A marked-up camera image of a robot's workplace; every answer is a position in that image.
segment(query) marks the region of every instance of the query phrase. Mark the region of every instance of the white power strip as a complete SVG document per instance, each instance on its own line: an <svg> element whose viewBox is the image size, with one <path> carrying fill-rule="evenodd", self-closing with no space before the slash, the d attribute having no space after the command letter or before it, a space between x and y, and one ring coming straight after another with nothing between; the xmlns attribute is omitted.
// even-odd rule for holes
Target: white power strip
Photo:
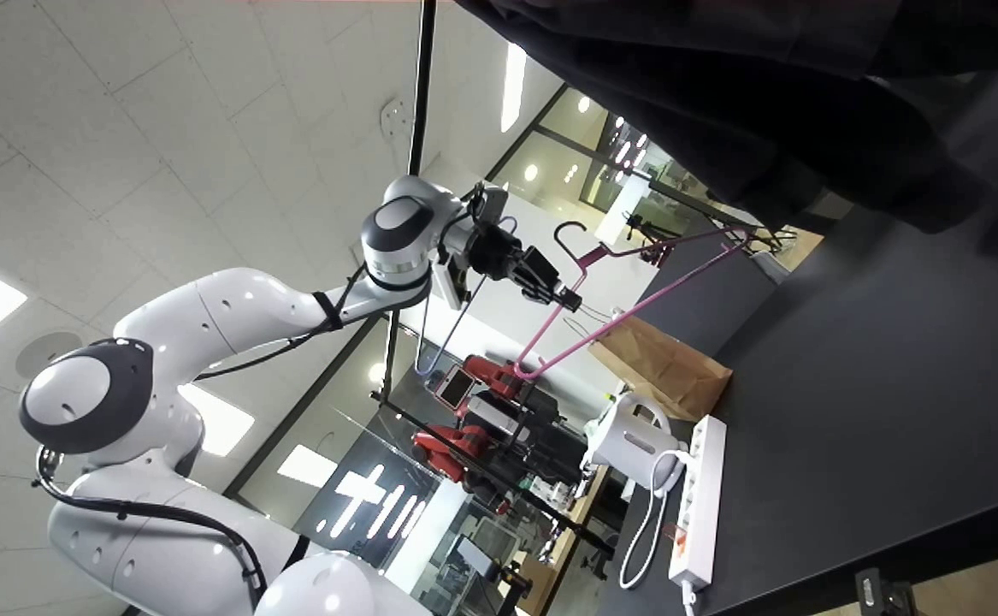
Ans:
<svg viewBox="0 0 998 616"><path fill-rule="evenodd" d="M693 461L685 469L677 535L670 551L670 580L683 588L702 589L711 583L725 445L726 424L717 418L702 418L693 428L689 443Z"/></svg>

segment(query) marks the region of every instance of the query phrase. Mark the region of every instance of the ceiling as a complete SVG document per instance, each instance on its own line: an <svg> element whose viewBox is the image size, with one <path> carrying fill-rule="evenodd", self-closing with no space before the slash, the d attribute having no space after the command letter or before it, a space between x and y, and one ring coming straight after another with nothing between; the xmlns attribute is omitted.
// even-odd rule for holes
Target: ceiling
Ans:
<svg viewBox="0 0 998 616"><path fill-rule="evenodd" d="M410 108L416 20L415 3L0 0L0 278L28 296L0 324L2 615L124 608L46 548L50 503L28 487L15 409L49 348L21 351L55 332L104 338L229 266L341 284L359 223L405 167L405 138L384 140L377 118L396 97ZM482 175L558 81L531 62L501 133L504 40L443 3L435 47L424 159ZM256 423L195 478L224 488L353 331L206 383Z"/></svg>

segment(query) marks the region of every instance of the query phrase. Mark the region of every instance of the screen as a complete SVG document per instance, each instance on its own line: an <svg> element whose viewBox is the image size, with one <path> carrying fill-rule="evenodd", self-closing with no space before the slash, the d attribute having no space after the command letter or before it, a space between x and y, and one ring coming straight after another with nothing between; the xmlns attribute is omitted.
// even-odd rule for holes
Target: screen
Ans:
<svg viewBox="0 0 998 616"><path fill-rule="evenodd" d="M474 378L469 376L466 371L458 368L455 373L449 376L449 381L445 383L445 388L439 391L439 397L441 401L449 405L449 408L456 409L460 405L460 401L464 400L464 396L468 394L468 390L471 389L474 382Z"/></svg>

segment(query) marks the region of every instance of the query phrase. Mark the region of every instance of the desk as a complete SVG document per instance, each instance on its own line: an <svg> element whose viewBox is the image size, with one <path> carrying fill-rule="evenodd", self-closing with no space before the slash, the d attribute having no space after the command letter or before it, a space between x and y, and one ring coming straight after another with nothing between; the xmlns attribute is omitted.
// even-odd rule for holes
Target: desk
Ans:
<svg viewBox="0 0 998 616"><path fill-rule="evenodd" d="M608 480L609 467L602 465L597 469L597 475L586 489L586 494L581 499L576 499L566 511L570 521L576 524L585 524L589 519L589 513L593 510L593 501L597 499L601 488ZM529 616L542 616L548 612L552 603L552 598L556 596L556 589L560 582L564 580L566 568L570 564L570 558L574 556L574 549L578 546L578 538L573 531L564 530L564 533L556 539L556 547L552 549L551 562L539 562L536 554L526 554L518 551L514 554L514 560L521 562L521 574L527 580L533 581L533 589L529 596L517 602L519 608ZM510 586L505 583L499 584L499 592L505 595L510 591Z"/></svg>
<svg viewBox="0 0 998 616"><path fill-rule="evenodd" d="M701 616L822 612L866 566L919 582L998 558L998 82L948 143L995 181L981 213L924 235L855 210L714 353L735 374ZM666 549L638 589L611 577L601 616L680 613Z"/></svg>

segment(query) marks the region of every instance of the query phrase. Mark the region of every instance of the pink hanger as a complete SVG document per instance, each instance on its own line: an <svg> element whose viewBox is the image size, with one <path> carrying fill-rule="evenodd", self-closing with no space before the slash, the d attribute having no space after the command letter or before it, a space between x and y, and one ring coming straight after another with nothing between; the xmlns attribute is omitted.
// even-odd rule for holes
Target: pink hanger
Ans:
<svg viewBox="0 0 998 616"><path fill-rule="evenodd" d="M593 342L593 340L597 340L598 338L600 338L601 335L605 335L605 333L608 333L609 330L611 330L612 328L619 326L620 323L624 323L625 320L628 320L629 317L635 315L636 312L642 311L643 308L646 308L647 305L650 305L652 301L658 299L659 297L662 297L663 295L666 295L670 291L674 291L675 288L678 288L682 284L685 284L686 281L691 280L691 278L703 272L703 270L711 268L711 266L713 266L715 263L718 263L722 261L723 258L728 257L730 253L733 253L738 249L741 249L741 247L748 242L748 239L750 237L750 233L745 227L725 227L723 229L709 231L709 233L705 234L687 235L687 237L683 238L671 238L668 240L652 243L650 246L641 246L641 248L625 250L623 252L613 252L613 250L609 248L609 246L605 246L604 243L598 242L596 248L584 254L584 256L577 258L576 256L574 256L573 252L570 252L568 246L566 246L564 242L560 240L560 231L570 226L576 226L578 228L581 228L581 230L583 231L586 230L586 226L583 225L583 223L577 221L569 221L561 223L560 226L556 227L556 231L554 231L554 233L552 234L552 237L556 238L556 242L560 245L560 248L564 249L564 252L568 253L568 257L572 258L572 260L576 262L578 269L581 271L581 275L578 276L578 280L576 281L576 283L574 283L574 286L570 288L570 291L578 291L578 288L586 280L586 275L588 275L589 266L593 265L593 263L597 263L598 261L601 260L601 258L604 257L612 257L612 258L627 257L630 256L630 254L643 252L644 250L647 249L658 248L659 246L675 246L679 245L679 243L690 240L711 237L711 235L717 235L717 234L737 233L737 231L741 231L743 234L745 234L745 238L742 239L741 242L735 243L733 246L730 246L729 248L726 248L725 246L724 247L725 250L717 254L717 256L710 258L710 260L707 260L707 262L703 263L701 266L698 266L698 268L695 268L691 270L691 272L685 274L684 276L677 278L677 280L672 281L670 284L660 289L660 291L655 292L650 297L647 297L647 299L640 301L639 304L632 305L630 311L626 311L624 312L623 315L620 315L619 317L609 321L609 323L605 323L604 326L598 328L597 331L586 336L586 338L579 340L577 343L574 343L573 346L566 348L566 350L557 355L556 358L553 358L549 360L549 362L541 364L541 367L537 368L537 370L533 370L531 371L531 373L527 373L527 371L522 370L523 360L525 360L526 356L529 355L529 352L533 350L533 347L537 346L537 342L540 341L540 337L544 335L546 331L548 331L548 328L551 327L552 321L556 320L558 314L564 310L564 308L561 305L556 305L556 308L553 309L551 315L548 316L548 318L545 320L545 323L542 324L540 329L537 331L536 335L533 336L533 339L529 340L529 345L525 347L525 350L522 351L521 355L517 356L517 360L516 362L514 362L514 374L518 375L518 377L521 377L523 379L528 379L529 381L533 381L533 379L536 379L540 375L545 374L545 370L548 370L548 368L553 367L557 363L562 362L562 360L568 358L568 355L574 353L577 350L580 350L580 348L586 346L586 344L588 343Z"/></svg>

